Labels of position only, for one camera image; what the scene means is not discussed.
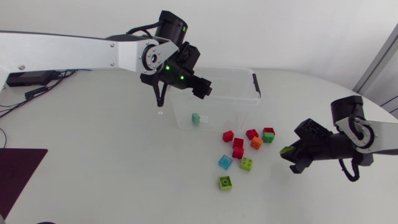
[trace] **green lego brick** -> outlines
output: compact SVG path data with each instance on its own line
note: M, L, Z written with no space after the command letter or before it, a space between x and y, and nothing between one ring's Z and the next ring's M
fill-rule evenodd
M292 149L294 149L293 146L286 146L286 147L284 147L279 153L280 153L280 154L283 154L283 153L285 153L285 152L289 152L289 151L292 150Z
M271 143L274 140L274 138L275 138L275 134L274 133L264 133L262 135L262 140L264 142Z
M218 178L218 182L220 183L221 190L231 190L232 189L232 181L229 176Z
M253 166L253 160L245 157L242 159L241 169L250 171L252 166Z
M198 125L200 123L200 116L197 113L192 114L192 123Z

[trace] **light blue lego brick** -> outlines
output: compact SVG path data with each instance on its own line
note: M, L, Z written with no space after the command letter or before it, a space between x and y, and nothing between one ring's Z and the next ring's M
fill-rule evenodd
M228 170L229 165L231 165L232 163L232 158L229 158L226 155L223 155L223 157L220 159L220 161L218 161L218 165L220 165L220 167Z

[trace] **lego brick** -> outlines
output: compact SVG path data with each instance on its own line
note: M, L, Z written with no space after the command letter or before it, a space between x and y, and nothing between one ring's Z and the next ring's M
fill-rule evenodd
M223 134L224 142L229 142L234 139L234 133L232 131L227 131Z
M192 114L192 123L198 125L200 123L200 116L197 113Z
M220 161L218 161L218 165L220 165L220 167L228 170L228 167L231 165L232 163L232 158L229 158L226 155L223 155L223 157L220 159Z
M274 133L264 133L264 134L262 135L262 140L263 140L264 142L271 143L271 142L274 140L274 138L275 138Z
M234 138L234 146L233 147L243 148L243 139Z
M220 184L221 190L231 190L232 189L232 181L229 176L226 177L219 177L218 183Z
M257 133L255 129L247 130L246 136L249 138L249 140L252 140L254 137L259 137L259 133Z
M250 171L252 166L253 166L253 160L248 159L248 158L242 159L241 169Z
M264 128L264 129L262 130L262 132L263 132L263 133L274 133L274 136L276 135L276 134L275 134L275 131L274 131L274 128Z
M244 149L240 147L234 147L234 151L232 152L232 158L242 159L244 153Z
M255 149L257 149L257 150L259 150L263 142L264 142L264 141L263 141L262 139L259 139L259 138L257 138L257 137L254 137L254 138L251 140L250 146L253 147L253 148L255 148Z
M286 146L286 147L284 147L279 153L280 153L280 154L283 154L283 153L285 153L285 152L289 152L289 151L292 150L292 149L294 149L293 146Z

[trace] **table surface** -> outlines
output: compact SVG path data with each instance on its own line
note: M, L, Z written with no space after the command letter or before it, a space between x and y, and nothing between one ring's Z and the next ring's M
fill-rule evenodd
M330 103L355 93L298 73L256 73L261 104L233 130L254 161L250 172L237 159L219 167L230 142L178 129L170 99L156 107L137 73L80 71L64 80L0 119L7 147L49 149L7 223L397 223L398 158L374 156L352 183L337 160L293 174L279 156L307 118L335 132ZM29 88L3 90L2 105L22 101ZM398 122L365 98L363 108L366 119ZM263 127L276 137L257 151L244 133ZM221 191L226 175L233 189Z

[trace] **transparent plastic box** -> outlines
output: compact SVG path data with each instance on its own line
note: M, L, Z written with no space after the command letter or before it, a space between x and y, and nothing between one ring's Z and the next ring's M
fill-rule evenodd
M213 91L201 100L192 89L171 87L175 118L181 129L228 131L241 129L248 113L260 103L260 90L254 71L245 68L195 68L195 75L211 81ZM200 123L192 123L192 114L200 115Z

